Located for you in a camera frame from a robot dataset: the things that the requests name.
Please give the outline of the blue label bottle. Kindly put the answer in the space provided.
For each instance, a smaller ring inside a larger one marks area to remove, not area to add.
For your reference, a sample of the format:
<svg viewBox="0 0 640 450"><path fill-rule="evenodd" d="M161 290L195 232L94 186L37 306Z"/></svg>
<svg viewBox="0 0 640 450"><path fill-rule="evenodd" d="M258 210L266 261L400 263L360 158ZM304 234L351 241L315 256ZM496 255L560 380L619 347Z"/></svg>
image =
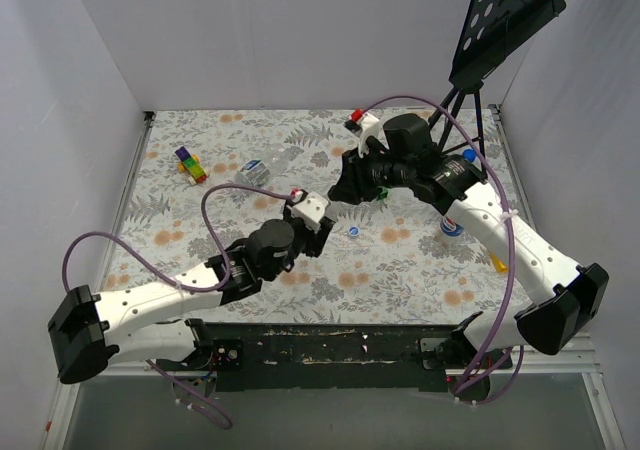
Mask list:
<svg viewBox="0 0 640 450"><path fill-rule="evenodd" d="M440 230L444 235L450 238L458 238L464 232L464 228L461 225L446 215L441 217Z"/></svg>

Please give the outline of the white blue bottle cap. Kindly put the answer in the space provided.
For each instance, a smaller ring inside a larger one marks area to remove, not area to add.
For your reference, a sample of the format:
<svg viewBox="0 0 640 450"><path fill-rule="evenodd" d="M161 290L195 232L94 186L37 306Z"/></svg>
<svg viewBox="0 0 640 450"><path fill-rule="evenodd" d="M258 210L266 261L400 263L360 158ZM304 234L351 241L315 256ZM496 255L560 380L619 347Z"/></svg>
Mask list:
<svg viewBox="0 0 640 450"><path fill-rule="evenodd" d="M351 238L358 238L360 236L360 229L357 226L351 226L348 234Z"/></svg>

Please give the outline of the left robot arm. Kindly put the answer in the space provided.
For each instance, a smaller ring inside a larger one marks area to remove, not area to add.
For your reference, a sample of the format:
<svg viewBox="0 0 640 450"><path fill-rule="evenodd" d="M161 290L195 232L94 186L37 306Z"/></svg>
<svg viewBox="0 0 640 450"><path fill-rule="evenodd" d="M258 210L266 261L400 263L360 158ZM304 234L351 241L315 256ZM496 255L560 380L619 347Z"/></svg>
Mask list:
<svg viewBox="0 0 640 450"><path fill-rule="evenodd" d="M225 255L174 277L113 292L67 289L47 325L59 381L80 383L113 364L150 359L205 368L213 347L184 315L247 298L290 272L297 257L320 256L335 224L329 207L312 195L288 202L281 218L235 241Z"/></svg>

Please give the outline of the clear bottle silver label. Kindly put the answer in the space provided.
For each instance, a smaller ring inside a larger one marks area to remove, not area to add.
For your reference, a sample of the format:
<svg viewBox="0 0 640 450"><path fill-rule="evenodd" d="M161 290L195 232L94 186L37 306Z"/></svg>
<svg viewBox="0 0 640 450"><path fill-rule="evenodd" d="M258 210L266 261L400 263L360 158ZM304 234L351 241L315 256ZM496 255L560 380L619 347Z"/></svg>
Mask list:
<svg viewBox="0 0 640 450"><path fill-rule="evenodd" d="M234 182L250 187L265 188L274 178L286 173L294 156L294 148L284 144L265 148L239 167Z"/></svg>

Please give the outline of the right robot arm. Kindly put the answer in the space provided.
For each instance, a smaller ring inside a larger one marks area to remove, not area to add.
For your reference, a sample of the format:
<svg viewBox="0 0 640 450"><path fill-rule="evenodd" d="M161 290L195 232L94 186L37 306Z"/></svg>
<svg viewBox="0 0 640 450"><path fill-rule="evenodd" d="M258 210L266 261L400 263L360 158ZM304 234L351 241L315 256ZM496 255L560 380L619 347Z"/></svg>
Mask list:
<svg viewBox="0 0 640 450"><path fill-rule="evenodd" d="M343 154L331 200L358 205L375 200L384 188L408 188L502 262L515 260L511 267L529 304L507 310L499 326L488 314L466 319L443 353L452 352L469 368L491 350L524 344L555 355L597 314L609 282L606 270L579 264L504 211L496 187L475 165L438 150L426 120L407 113L381 122L357 110L345 126L359 144Z"/></svg>

